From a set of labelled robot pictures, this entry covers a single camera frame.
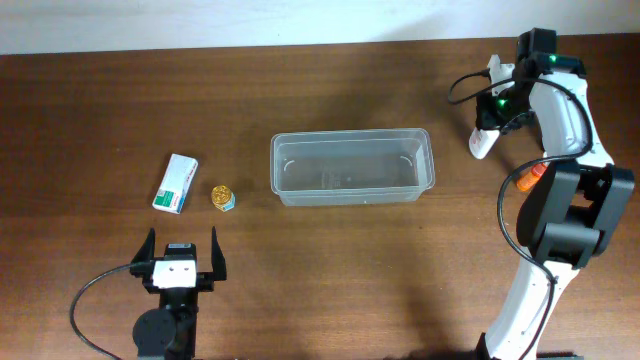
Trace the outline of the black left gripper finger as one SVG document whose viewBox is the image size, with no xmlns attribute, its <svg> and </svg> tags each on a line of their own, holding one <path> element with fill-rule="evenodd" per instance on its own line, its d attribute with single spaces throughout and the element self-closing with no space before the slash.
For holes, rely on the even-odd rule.
<svg viewBox="0 0 640 360">
<path fill-rule="evenodd" d="M 218 241 L 215 226 L 211 230 L 211 267 L 211 279 L 213 281 L 227 280 L 226 260 Z"/>
<path fill-rule="evenodd" d="M 154 267 L 155 230 L 151 228 L 143 244 L 131 260 L 132 276 L 150 276 Z"/>
</svg>

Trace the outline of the white lotion bottle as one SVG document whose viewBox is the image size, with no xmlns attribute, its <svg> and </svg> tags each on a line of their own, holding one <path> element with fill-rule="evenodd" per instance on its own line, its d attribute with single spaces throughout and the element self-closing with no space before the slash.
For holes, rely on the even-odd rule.
<svg viewBox="0 0 640 360">
<path fill-rule="evenodd" d="M 501 133 L 499 130 L 481 130 L 475 128 L 469 138 L 469 150 L 476 159 L 484 159 L 492 149 Z"/>
</svg>

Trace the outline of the orange tube with white cap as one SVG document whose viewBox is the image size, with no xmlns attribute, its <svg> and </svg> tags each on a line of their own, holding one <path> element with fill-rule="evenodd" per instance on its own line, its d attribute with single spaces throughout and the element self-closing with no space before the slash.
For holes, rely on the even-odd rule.
<svg viewBox="0 0 640 360">
<path fill-rule="evenodd" d="M 517 188 L 521 192 L 529 191 L 541 179 L 547 169 L 546 163 L 539 163 L 531 167 L 531 169 L 522 175 L 516 182 Z"/>
</svg>

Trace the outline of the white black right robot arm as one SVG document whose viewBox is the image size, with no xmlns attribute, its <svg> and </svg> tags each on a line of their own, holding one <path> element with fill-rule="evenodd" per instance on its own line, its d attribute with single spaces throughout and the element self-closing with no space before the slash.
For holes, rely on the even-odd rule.
<svg viewBox="0 0 640 360">
<path fill-rule="evenodd" d="M 601 144 L 588 102 L 586 70 L 556 51 L 553 30 L 518 38 L 517 57 L 492 56 L 483 75 L 489 89 L 476 100 L 469 139 L 484 158 L 496 140 L 537 120 L 544 155 L 527 163 L 544 171 L 524 201 L 509 245 L 521 260 L 498 318 L 476 348 L 481 359 L 533 359 L 559 297 L 589 260 L 604 252 L 635 187 Z"/>
</svg>

